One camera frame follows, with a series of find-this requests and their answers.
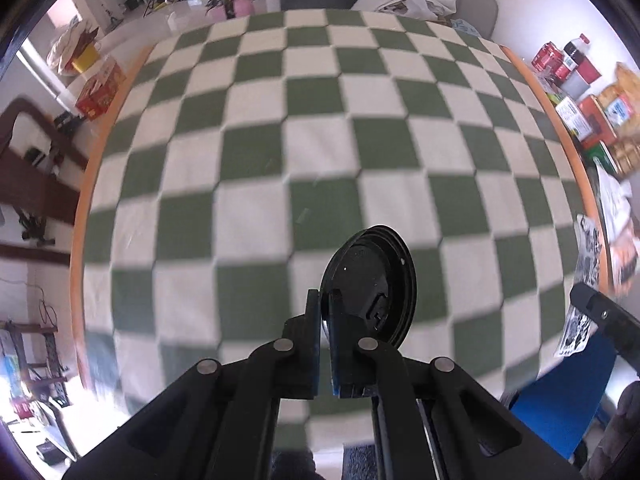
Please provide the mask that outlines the black plastic cup lid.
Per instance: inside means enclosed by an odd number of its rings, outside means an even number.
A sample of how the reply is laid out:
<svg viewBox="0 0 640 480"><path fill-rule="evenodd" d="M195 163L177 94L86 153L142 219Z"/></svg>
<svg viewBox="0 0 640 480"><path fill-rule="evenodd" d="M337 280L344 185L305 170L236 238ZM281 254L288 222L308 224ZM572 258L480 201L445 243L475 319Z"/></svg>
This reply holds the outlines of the black plastic cup lid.
<svg viewBox="0 0 640 480"><path fill-rule="evenodd" d="M416 312L416 267L401 236L390 226L371 226L352 236L331 258L320 285L321 316L329 323L330 293L342 311L363 320L368 334L398 348Z"/></svg>

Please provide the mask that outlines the blue chair seat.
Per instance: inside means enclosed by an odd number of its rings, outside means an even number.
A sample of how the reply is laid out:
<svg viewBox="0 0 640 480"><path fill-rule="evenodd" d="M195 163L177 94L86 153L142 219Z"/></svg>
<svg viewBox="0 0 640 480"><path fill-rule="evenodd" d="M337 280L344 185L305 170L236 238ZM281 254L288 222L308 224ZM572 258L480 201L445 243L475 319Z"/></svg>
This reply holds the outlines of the blue chair seat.
<svg viewBox="0 0 640 480"><path fill-rule="evenodd" d="M510 407L555 452L573 455L596 416L616 359L612 342L594 334L584 351L523 388Z"/></svg>

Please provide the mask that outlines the green checkered tablecloth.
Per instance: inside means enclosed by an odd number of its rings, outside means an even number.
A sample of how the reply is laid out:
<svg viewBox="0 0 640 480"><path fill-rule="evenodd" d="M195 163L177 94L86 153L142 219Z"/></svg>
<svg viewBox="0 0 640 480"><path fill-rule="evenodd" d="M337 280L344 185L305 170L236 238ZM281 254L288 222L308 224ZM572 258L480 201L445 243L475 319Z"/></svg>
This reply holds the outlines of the green checkered tablecloth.
<svg viewBox="0 0 640 480"><path fill-rule="evenodd" d="M401 350L495 396L555 367L578 191L502 50L393 15L254 15L159 42L105 144L84 243L98 398L136 412L196 361L245 358L302 313L334 252L409 246Z"/></svg>

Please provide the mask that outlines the dark wooden chair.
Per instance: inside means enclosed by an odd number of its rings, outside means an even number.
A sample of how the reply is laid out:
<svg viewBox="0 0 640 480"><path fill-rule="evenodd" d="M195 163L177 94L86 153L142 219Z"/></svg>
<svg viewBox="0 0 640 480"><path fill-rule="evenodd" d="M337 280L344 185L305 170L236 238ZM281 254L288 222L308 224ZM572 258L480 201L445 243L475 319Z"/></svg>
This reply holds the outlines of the dark wooden chair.
<svg viewBox="0 0 640 480"><path fill-rule="evenodd" d="M56 130L53 122L26 96L15 98L1 113L1 203L33 214L37 218L53 219L73 226L79 192L45 174L10 147L18 116L26 114L52 141L53 146L78 168L85 170L88 158L73 142Z"/></svg>

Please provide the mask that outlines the red gift box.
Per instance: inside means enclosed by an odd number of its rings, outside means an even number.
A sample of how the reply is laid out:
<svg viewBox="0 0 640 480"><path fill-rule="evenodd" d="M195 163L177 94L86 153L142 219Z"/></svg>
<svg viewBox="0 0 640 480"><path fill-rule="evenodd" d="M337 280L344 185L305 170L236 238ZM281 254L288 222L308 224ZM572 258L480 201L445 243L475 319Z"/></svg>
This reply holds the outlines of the red gift box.
<svg viewBox="0 0 640 480"><path fill-rule="evenodd" d="M75 107L89 120L103 115L111 106L125 73L117 61L109 56L100 70L91 76L79 93Z"/></svg>

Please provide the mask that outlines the pink suitcase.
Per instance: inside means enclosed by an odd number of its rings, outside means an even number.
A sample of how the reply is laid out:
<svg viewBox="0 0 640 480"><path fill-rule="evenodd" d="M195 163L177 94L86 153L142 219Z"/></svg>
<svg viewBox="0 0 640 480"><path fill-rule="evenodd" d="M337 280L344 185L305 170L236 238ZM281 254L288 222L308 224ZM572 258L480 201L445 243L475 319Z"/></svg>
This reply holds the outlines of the pink suitcase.
<svg viewBox="0 0 640 480"><path fill-rule="evenodd" d="M234 18L245 18L255 13L253 0L231 0L231 11Z"/></svg>

